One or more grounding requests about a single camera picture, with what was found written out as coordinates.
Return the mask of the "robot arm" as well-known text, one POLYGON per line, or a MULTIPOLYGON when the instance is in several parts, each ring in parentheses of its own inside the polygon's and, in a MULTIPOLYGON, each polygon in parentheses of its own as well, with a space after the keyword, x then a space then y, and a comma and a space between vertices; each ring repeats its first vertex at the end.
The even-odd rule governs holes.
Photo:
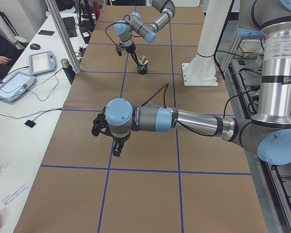
POLYGON ((115 50, 119 56, 125 50, 131 55, 135 63, 138 63, 138 57, 135 53, 136 47, 132 39, 132 33, 136 32, 146 42, 152 43, 161 30, 175 16, 175 5, 171 0, 151 0, 150 5, 159 11, 160 15, 150 22, 144 24, 142 18, 137 12, 132 12, 128 20, 120 20, 115 23, 114 28, 119 36, 120 42, 115 45, 115 50))
POLYGON ((185 128, 202 136, 219 136, 273 165, 291 162, 291 0, 243 0, 239 23, 240 37, 266 39, 257 114, 251 120, 220 118, 149 100, 132 106, 116 98, 101 113, 104 134, 115 141, 115 156, 132 131, 185 128))

